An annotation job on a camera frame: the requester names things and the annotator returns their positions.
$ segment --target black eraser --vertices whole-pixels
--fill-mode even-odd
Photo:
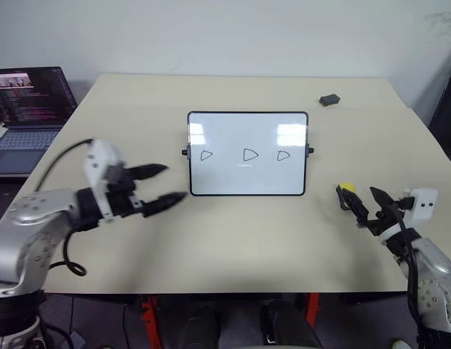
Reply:
[[[328,96],[322,96],[319,99],[319,102],[324,106],[327,107],[328,105],[337,104],[340,101],[340,97],[337,95],[328,95]]]

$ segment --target laptop keyboard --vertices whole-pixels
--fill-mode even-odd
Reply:
[[[8,132],[0,140],[0,151],[47,149],[58,131]]]

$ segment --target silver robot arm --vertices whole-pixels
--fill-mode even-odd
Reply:
[[[39,292],[55,249],[70,234],[96,228],[100,220],[163,212],[186,193],[144,202],[135,181],[167,169],[148,164],[125,168],[120,151],[103,140],[89,146],[85,173],[90,187],[35,192],[17,200],[0,222],[0,349],[45,348],[38,316]]]
[[[381,207],[376,220],[368,220],[369,212],[355,193],[342,189],[340,198],[356,215],[358,226],[369,228],[392,252],[409,284],[415,282],[409,285],[412,292],[408,297],[416,299],[410,312],[418,324],[420,347],[451,348],[451,260],[415,230],[431,219],[437,190],[408,190],[398,201],[380,189],[371,191]],[[414,265],[409,249],[414,254]]]
[[[41,289],[56,246],[79,218],[69,189],[33,193],[11,206],[0,222],[0,298]]]

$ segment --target small black object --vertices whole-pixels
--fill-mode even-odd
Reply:
[[[190,160],[190,146],[187,145],[186,149],[182,149],[182,155],[186,156],[188,160]]]
[[[308,147],[308,145],[307,145],[307,146],[306,146],[306,154],[305,154],[305,157],[308,158],[308,156],[309,156],[310,154],[312,154],[312,153],[314,153],[314,148],[310,148],[310,147]]]
[[[327,107],[328,105],[337,104],[340,101],[340,97],[332,94],[328,96],[322,96],[319,98],[319,102],[324,106]]]

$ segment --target beige table top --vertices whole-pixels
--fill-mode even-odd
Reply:
[[[337,93],[339,105],[318,104]],[[384,79],[275,79],[104,75],[53,142],[21,193],[33,190],[64,147],[87,137],[118,145],[129,166],[170,167],[141,182],[140,198],[188,190],[186,116],[192,110],[309,114],[306,193],[298,197],[193,197],[157,216],[117,219],[76,234],[70,256],[88,275],[52,270],[44,288],[72,293],[399,291],[390,252],[339,208],[338,182],[356,183],[374,214],[374,185],[439,190],[418,231],[451,258],[451,163]],[[44,189],[87,187],[84,150],[67,156]]]

